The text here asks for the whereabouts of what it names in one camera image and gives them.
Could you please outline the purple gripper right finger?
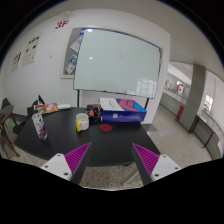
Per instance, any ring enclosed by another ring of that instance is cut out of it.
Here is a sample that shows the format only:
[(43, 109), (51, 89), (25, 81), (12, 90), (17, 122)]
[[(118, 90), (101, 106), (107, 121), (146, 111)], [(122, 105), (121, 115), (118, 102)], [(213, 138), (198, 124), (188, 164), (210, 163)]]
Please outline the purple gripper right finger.
[(143, 185), (148, 185), (181, 170), (181, 167), (168, 155), (157, 155), (138, 144), (132, 145), (132, 156)]

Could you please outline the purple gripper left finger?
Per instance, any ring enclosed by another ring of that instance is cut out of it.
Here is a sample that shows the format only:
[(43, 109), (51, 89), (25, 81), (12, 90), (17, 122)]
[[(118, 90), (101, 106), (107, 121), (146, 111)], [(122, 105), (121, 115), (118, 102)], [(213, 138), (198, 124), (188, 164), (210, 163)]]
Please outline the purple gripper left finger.
[(90, 156), (91, 144), (87, 143), (67, 154), (57, 153), (42, 165), (41, 168), (79, 185)]

